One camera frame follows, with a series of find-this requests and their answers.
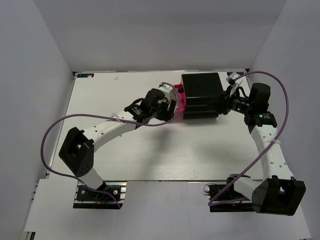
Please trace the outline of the black drawer organizer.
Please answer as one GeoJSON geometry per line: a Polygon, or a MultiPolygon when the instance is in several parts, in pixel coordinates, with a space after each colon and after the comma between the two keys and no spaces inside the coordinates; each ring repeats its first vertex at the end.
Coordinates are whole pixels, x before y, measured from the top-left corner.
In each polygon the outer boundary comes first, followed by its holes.
{"type": "Polygon", "coordinates": [[[224,90],[217,72],[182,74],[181,84],[184,120],[215,119],[219,116],[214,102],[224,90]]]}

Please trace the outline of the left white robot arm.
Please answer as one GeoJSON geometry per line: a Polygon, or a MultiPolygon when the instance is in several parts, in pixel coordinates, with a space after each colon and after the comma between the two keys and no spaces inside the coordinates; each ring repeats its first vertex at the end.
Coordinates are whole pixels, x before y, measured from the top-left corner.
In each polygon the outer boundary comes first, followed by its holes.
{"type": "Polygon", "coordinates": [[[174,87],[162,83],[158,88],[149,90],[144,98],[133,101],[100,124],[84,130],[71,128],[58,156],[73,175],[88,187],[90,196],[99,200],[105,196],[106,184],[94,169],[95,152],[125,133],[141,126],[150,126],[152,119],[159,120],[160,125],[171,122],[178,103],[174,87]]]}

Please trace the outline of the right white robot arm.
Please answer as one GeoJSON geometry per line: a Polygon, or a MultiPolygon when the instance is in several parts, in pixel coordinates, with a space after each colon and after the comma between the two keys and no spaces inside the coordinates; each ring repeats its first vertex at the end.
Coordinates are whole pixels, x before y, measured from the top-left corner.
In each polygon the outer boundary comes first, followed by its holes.
{"type": "Polygon", "coordinates": [[[223,94],[223,114],[233,110],[244,115],[244,122],[258,150],[256,162],[262,166],[262,182],[257,183],[245,176],[246,171],[231,175],[227,185],[215,195],[209,206],[224,192],[236,200],[248,199],[256,213],[293,216],[306,192],[305,183],[296,180],[283,155],[278,137],[275,116],[269,112],[271,88],[264,83],[255,83],[249,96],[240,94],[241,87],[230,85],[223,94]]]}

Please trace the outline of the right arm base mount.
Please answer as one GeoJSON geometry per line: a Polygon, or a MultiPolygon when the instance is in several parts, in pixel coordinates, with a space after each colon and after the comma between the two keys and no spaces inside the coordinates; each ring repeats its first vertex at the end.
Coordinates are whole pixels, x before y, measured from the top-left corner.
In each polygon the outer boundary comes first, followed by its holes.
{"type": "MultiPolygon", "coordinates": [[[[230,174],[226,179],[226,183],[206,183],[203,187],[203,191],[206,195],[209,196],[211,200],[220,190],[222,190],[229,182],[231,182],[237,174],[230,174]]],[[[215,201],[223,202],[229,201],[227,203],[222,203],[215,206],[210,206],[209,211],[211,213],[243,213],[243,212],[253,212],[252,202],[248,199],[246,200],[237,200],[241,199],[244,196],[241,193],[238,193],[234,190],[234,187],[231,186],[224,193],[222,193],[215,201]]]]}

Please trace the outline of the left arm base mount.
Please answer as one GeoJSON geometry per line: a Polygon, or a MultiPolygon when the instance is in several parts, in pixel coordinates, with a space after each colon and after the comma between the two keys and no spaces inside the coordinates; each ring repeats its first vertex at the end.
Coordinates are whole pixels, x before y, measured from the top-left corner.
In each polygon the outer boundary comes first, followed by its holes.
{"type": "Polygon", "coordinates": [[[110,182],[106,181],[105,192],[111,194],[118,204],[108,194],[97,193],[88,190],[83,184],[78,183],[73,201],[74,209],[102,209],[102,210],[119,210],[125,200],[127,182],[110,182]]]}

